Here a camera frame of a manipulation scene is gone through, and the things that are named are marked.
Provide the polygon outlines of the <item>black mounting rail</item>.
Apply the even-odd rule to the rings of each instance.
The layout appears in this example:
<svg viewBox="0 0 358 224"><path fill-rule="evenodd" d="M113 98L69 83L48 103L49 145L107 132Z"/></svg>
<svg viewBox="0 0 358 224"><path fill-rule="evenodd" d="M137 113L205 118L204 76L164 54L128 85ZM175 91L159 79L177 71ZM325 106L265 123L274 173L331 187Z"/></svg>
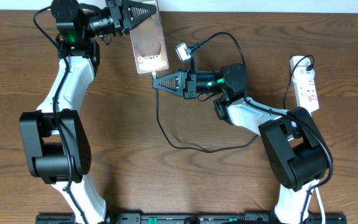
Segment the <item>black mounting rail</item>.
<svg viewBox="0 0 358 224"><path fill-rule="evenodd" d="M346 224L345 215L329 214L326 215L325 223L328 224ZM303 223L322 223L321 215L309 214ZM52 223L79 223L74 215L37 215L36 224ZM243 215L141 215L139 213L118 213L107 215L105 221L96 223L112 224L184 224L184 223L280 223L278 218L273 217L271 213L249 212Z"/></svg>

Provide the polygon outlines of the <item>Galaxy S25 Ultra smartphone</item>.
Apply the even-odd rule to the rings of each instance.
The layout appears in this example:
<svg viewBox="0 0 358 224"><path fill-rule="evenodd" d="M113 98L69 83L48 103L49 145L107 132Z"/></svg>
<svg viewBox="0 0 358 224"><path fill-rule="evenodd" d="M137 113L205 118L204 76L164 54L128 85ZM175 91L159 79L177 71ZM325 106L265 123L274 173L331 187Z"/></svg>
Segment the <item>Galaxy S25 Ultra smartphone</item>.
<svg viewBox="0 0 358 224"><path fill-rule="evenodd" d="M153 4L157 12L130 31L137 72L145 74L167 70L169 62L158 2L141 2Z"/></svg>

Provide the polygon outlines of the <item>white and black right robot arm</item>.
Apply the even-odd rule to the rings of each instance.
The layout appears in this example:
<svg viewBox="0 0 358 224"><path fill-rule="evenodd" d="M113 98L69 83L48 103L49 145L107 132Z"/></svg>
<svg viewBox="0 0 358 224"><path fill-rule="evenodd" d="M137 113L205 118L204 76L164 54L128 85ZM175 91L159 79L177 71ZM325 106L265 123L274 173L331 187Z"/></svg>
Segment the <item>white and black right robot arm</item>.
<svg viewBox="0 0 358 224"><path fill-rule="evenodd" d="M272 172L280 183L273 210L275 219L281 223L307 221L311 195L331 180L333 157L306 108L275 109L247 96L247 70L241 63L218 71L186 68L161 77L154 75L152 86L156 91L186 100L199 94L221 94L213 102L217 117L252 131L262 140Z"/></svg>

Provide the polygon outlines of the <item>white power strip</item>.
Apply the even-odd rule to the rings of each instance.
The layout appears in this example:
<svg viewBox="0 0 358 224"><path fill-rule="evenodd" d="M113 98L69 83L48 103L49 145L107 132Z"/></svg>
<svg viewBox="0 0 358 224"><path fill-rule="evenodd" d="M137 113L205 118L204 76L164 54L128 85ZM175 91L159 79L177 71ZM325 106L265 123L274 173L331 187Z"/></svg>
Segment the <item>white power strip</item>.
<svg viewBox="0 0 358 224"><path fill-rule="evenodd" d="M319 102L312 56L293 56L290 59L290 68L296 105L305 108L310 114L315 112L319 109Z"/></svg>

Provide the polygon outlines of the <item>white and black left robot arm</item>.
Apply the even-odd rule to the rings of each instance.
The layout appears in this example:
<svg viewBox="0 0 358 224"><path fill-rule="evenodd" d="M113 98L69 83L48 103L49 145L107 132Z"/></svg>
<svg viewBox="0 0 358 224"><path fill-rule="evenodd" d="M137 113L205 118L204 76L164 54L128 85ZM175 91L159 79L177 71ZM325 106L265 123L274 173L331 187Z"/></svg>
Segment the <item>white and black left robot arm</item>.
<svg viewBox="0 0 358 224"><path fill-rule="evenodd" d="M38 215L37 223L115 223L90 177L91 148L79 112L100 64L98 39L126 35L157 12L153 4L107 1L104 8L54 0L57 77L44 101L24 112L19 127L29 172L58 190L70 215Z"/></svg>

